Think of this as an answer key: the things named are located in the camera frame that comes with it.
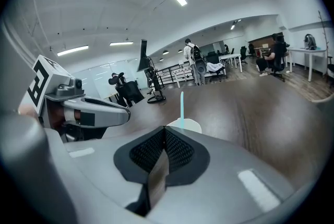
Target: standing person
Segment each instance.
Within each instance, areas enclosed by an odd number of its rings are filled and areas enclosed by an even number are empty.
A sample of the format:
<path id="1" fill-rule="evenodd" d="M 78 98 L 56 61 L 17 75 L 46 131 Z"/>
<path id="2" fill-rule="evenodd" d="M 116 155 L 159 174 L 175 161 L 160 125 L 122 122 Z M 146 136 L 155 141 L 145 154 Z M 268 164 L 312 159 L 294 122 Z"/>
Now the standing person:
<path id="1" fill-rule="evenodd" d="M 183 49 L 183 55 L 189 61 L 189 65 L 193 70 L 195 83 L 196 85 L 205 85 L 205 77 L 203 74 L 200 74 L 198 72 L 196 64 L 195 64 L 194 56 L 192 55 L 192 49 L 196 45 L 192 44 L 189 38 L 186 39 L 185 43 L 186 43 L 186 46 Z"/>
<path id="2" fill-rule="evenodd" d="M 122 85 L 124 85 L 124 84 L 126 83 L 126 80 L 125 80 L 125 77 L 124 77 L 124 73 L 120 73 L 120 75 L 121 75 L 121 76 L 119 76 L 119 75 L 116 74 L 116 73 L 112 73 L 112 74 L 111 74 L 111 76 L 112 76 L 113 78 L 118 77 L 118 80 L 117 80 L 117 83 L 116 83 L 116 87 L 115 87 L 116 90 L 117 90 L 117 88 L 121 87 Z M 132 107 L 132 102 L 131 102 L 128 98 L 123 97 L 120 93 L 118 93 L 118 95 L 120 96 L 121 99 L 124 98 L 124 99 L 126 100 L 127 105 L 128 105 L 129 107 Z"/>
<path id="3" fill-rule="evenodd" d="M 282 58 L 289 55 L 287 51 L 287 44 L 283 42 L 283 36 L 273 34 L 271 37 L 274 41 L 274 45 L 269 52 L 269 56 L 263 56 L 263 58 L 256 60 L 256 67 L 260 72 L 260 76 L 268 75 L 266 68 L 272 68 L 274 66 L 280 67 L 282 65 Z"/>

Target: black monitor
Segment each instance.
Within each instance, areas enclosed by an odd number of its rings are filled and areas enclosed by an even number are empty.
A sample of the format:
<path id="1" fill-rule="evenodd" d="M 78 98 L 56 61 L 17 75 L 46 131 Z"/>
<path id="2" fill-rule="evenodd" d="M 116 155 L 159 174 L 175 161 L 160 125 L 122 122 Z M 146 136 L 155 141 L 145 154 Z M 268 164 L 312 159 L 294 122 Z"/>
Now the black monitor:
<path id="1" fill-rule="evenodd" d="M 146 47 L 147 47 L 147 40 L 142 39 L 140 44 L 140 60 L 137 72 L 146 70 L 150 68 L 150 59 L 146 56 Z"/>

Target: blue straw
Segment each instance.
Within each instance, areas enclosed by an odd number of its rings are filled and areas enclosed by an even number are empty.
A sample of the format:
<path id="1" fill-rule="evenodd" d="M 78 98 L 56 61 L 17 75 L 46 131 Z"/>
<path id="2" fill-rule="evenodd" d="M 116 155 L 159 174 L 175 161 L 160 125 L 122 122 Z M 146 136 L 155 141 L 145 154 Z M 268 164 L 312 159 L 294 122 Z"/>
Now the blue straw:
<path id="1" fill-rule="evenodd" d="M 183 91 L 181 92 L 181 127 L 184 128 Z"/>

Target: wooden floor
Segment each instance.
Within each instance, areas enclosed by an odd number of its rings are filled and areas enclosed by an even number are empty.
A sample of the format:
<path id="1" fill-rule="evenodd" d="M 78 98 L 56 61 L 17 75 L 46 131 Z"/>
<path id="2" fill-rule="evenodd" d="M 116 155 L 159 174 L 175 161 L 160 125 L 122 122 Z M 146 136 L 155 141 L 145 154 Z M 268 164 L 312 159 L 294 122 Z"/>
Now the wooden floor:
<path id="1" fill-rule="evenodd" d="M 256 68 L 255 58 L 247 58 L 247 64 L 242 64 L 243 72 L 240 73 L 240 68 L 237 69 L 226 65 L 226 74 L 228 78 L 222 78 L 222 82 L 226 81 L 235 81 L 242 80 L 247 78 L 255 78 L 259 76 L 259 72 Z M 301 96 L 303 96 L 307 100 L 321 100 L 328 96 L 330 96 L 334 92 L 334 88 L 329 88 L 329 84 L 326 83 L 326 79 L 322 77 L 319 73 L 312 73 L 312 81 L 308 82 L 308 70 L 304 70 L 304 68 L 300 66 L 293 67 L 293 73 L 287 74 L 286 71 L 289 68 L 284 69 L 284 78 L 285 83 L 292 88 L 294 88 Z M 209 82 L 210 77 L 206 78 L 206 84 L 219 84 L 219 80 L 217 78 L 212 79 L 212 82 Z M 188 82 L 180 82 L 181 87 L 189 87 L 195 86 L 193 80 Z M 165 86 L 166 89 L 177 88 L 177 84 L 169 84 Z"/>

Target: gray pants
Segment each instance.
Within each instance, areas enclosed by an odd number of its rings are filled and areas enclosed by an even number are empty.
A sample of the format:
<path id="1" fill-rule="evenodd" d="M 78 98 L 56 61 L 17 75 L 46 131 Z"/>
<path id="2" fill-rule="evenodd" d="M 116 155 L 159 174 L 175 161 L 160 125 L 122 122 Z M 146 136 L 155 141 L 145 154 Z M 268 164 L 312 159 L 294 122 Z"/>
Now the gray pants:
<path id="1" fill-rule="evenodd" d="M 195 64 L 192 65 L 196 85 L 205 85 L 205 76 L 200 74 Z"/>

